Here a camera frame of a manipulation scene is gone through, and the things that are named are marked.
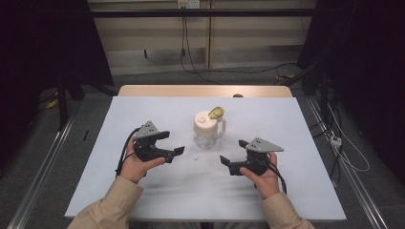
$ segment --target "table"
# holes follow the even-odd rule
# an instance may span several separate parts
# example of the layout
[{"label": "table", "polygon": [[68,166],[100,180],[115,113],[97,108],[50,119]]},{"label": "table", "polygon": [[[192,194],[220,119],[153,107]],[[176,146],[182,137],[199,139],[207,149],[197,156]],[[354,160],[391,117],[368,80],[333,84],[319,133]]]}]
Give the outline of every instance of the table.
[{"label": "table", "polygon": [[[245,98],[228,97],[233,94]],[[225,108],[227,132],[206,151],[192,141],[193,114],[201,108],[213,108],[214,104]],[[185,145],[185,151],[172,164],[148,172],[139,183],[145,191],[132,219],[265,221],[251,181],[231,177],[219,158],[222,155],[231,161],[244,160],[245,150],[237,141],[250,141],[256,136],[285,148],[278,153],[278,167],[300,216],[325,221],[346,218],[298,103],[287,87],[184,85],[122,87],[113,99],[66,217],[74,217],[104,196],[114,180],[123,142],[147,118],[160,131],[171,132],[169,138],[157,142],[159,148]]]}]

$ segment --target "forearm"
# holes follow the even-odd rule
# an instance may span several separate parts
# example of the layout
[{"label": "forearm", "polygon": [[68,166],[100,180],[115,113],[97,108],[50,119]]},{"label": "forearm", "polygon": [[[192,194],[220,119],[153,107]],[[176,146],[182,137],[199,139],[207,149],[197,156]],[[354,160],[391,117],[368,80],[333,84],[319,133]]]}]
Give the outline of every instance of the forearm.
[{"label": "forearm", "polygon": [[263,200],[262,207],[271,229],[313,228],[310,222],[298,216],[284,193]]},{"label": "forearm", "polygon": [[75,228],[128,228],[128,219],[142,188],[117,177],[105,197],[83,209],[69,225]]}]

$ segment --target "white lid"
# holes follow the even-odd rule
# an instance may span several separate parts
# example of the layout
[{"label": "white lid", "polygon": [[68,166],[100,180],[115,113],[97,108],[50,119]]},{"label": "white lid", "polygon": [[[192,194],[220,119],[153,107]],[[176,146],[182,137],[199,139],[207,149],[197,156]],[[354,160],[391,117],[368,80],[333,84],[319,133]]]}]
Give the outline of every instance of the white lid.
[{"label": "white lid", "polygon": [[218,132],[218,120],[208,116],[209,111],[202,111],[194,117],[194,131],[200,136],[211,136]]}]

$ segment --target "power outlet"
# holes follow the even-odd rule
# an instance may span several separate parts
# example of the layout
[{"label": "power outlet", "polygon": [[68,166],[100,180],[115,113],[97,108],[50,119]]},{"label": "power outlet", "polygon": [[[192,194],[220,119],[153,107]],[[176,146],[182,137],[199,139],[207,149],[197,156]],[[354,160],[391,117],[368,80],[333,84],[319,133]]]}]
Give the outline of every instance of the power outlet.
[{"label": "power outlet", "polygon": [[188,9],[199,9],[200,8],[200,0],[189,0],[187,8]]}]

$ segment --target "left hand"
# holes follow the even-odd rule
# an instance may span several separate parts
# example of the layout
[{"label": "left hand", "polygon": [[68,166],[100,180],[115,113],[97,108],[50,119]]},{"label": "left hand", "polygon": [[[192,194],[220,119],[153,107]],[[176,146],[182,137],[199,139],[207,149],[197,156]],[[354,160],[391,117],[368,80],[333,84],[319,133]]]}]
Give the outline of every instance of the left hand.
[{"label": "left hand", "polygon": [[[131,137],[127,145],[125,156],[128,156],[135,152],[134,142],[135,140]],[[120,176],[138,184],[138,182],[145,176],[148,170],[163,164],[164,161],[164,157],[159,157],[143,162],[137,157],[136,154],[133,154],[124,161]]]}]

